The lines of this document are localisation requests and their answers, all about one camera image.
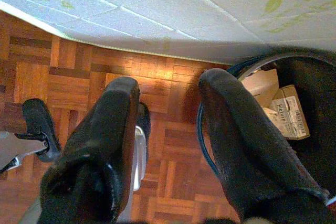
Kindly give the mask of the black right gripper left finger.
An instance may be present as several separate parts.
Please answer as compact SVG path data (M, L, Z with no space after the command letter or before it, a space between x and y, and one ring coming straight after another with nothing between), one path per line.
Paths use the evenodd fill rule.
M131 189L139 86L111 81L40 186L40 223L114 223Z

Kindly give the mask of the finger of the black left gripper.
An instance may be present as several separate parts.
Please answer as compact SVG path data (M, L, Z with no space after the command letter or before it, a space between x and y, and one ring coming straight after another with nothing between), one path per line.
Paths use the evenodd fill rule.
M48 137L49 150L38 154L42 162L53 162L60 155L60 144L56 138L54 123L45 103L40 99L29 99L23 103L23 116L26 121L27 133L43 132Z

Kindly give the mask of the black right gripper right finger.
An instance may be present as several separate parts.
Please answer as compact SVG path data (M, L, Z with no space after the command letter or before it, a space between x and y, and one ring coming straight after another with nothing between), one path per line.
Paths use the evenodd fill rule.
M242 83L215 68L198 86L219 180L240 220L330 223L328 193Z

